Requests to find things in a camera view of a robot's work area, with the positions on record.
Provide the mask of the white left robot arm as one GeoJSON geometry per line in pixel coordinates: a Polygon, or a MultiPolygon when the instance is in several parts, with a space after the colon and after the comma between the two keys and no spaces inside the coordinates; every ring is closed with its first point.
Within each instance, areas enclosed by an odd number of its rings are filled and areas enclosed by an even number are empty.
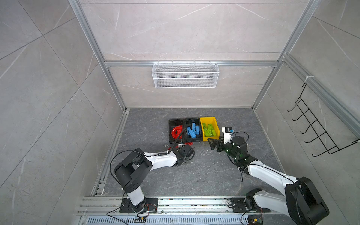
{"type": "Polygon", "coordinates": [[[190,145],[171,147],[157,153],[143,152],[140,148],[128,152],[129,155],[114,169],[110,168],[110,173],[135,209],[146,204],[141,184],[149,172],[165,167],[179,167],[195,156],[195,150],[190,145]]]}

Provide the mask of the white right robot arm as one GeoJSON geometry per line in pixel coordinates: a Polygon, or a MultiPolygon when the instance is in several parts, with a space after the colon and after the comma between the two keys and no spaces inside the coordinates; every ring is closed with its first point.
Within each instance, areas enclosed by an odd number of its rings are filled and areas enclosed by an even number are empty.
{"type": "Polygon", "coordinates": [[[244,201],[247,212],[266,208],[289,216],[297,225],[315,225],[329,216],[328,206],[309,178],[296,178],[265,165],[248,153],[243,137],[208,138],[208,142],[212,150],[226,153],[241,175],[258,178],[279,191],[249,191],[244,201]]]}

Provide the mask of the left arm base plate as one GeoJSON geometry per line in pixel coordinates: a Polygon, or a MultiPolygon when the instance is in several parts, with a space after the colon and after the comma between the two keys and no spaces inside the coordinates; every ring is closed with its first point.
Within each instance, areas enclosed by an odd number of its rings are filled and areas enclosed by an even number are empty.
{"type": "Polygon", "coordinates": [[[139,205],[134,206],[129,198],[124,198],[119,213],[140,213],[151,210],[157,212],[158,198],[145,198],[139,205]]]}

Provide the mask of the blue long lego brick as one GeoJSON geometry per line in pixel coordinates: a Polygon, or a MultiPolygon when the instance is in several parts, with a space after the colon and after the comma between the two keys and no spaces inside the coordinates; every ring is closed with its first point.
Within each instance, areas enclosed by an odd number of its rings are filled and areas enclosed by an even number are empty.
{"type": "Polygon", "coordinates": [[[189,135],[191,136],[191,138],[197,138],[197,133],[196,133],[196,131],[194,131],[194,130],[189,130],[189,135]]]}

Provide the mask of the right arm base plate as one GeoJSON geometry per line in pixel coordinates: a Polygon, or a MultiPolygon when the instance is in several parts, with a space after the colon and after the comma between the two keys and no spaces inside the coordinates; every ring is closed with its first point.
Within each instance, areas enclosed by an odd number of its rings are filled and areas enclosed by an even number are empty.
{"type": "Polygon", "coordinates": [[[267,208],[260,208],[247,197],[233,197],[227,204],[228,208],[232,209],[234,213],[241,212],[257,212],[257,213],[270,213],[271,210],[267,208]]]}

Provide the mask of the red arch lego piece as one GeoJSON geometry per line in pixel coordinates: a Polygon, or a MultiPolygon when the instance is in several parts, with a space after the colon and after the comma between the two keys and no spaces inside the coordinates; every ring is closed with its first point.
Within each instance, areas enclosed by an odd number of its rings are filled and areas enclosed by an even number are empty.
{"type": "Polygon", "coordinates": [[[182,136],[181,136],[182,130],[183,130],[182,125],[174,127],[171,131],[172,138],[174,138],[174,139],[177,139],[178,137],[182,138],[182,136]]]}

